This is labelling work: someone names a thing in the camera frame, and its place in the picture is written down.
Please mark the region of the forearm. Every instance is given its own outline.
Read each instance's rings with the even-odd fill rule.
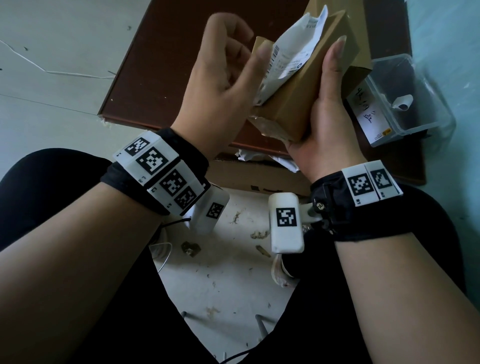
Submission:
[[[336,248],[374,363],[479,362],[479,313],[413,234]]]
[[[68,356],[101,316],[160,219],[100,183],[2,251],[0,357],[50,362]]]

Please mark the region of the hand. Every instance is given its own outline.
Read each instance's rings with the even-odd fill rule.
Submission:
[[[213,159],[247,119],[265,76],[272,47],[245,47],[253,31],[234,14],[210,16],[172,129]]]
[[[340,37],[325,55],[320,93],[310,116],[312,134],[303,142],[287,144],[291,157],[312,183],[342,168],[366,162],[340,96],[339,59],[345,41],[346,37]]]

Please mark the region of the plastic storage box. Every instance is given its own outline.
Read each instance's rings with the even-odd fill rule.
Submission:
[[[379,58],[372,63],[370,75],[348,98],[372,146],[452,121],[410,55]]]

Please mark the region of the fingernail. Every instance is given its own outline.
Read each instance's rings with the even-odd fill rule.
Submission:
[[[270,42],[263,42],[257,49],[257,55],[265,62],[270,60],[272,56],[272,44]]]
[[[347,41],[347,36],[341,36],[336,40],[335,44],[335,55],[338,59],[341,59],[343,56],[343,51],[345,49],[345,43]]]

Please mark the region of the black wrist strap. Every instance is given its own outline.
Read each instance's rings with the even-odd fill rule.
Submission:
[[[201,183],[205,184],[204,191],[206,191],[209,187],[209,183],[205,179],[205,174],[208,169],[207,158],[197,148],[177,135],[170,128],[162,129],[156,134],[178,153],[179,158],[185,162],[195,177]],[[119,190],[148,209],[160,215],[169,215],[170,212],[147,191],[147,187],[150,187],[155,181],[156,180],[152,180],[148,185],[142,186],[119,162],[114,162],[110,165],[105,175],[101,178],[101,182]]]
[[[338,242],[357,242],[411,232],[404,197],[401,194],[382,196],[382,190],[392,186],[399,189],[385,169],[350,178],[339,171],[317,180],[310,187],[311,201],[323,220],[312,227],[329,231]],[[376,202],[359,206],[357,197],[361,194],[355,195],[358,193],[355,188],[366,190],[365,194],[375,192]]]

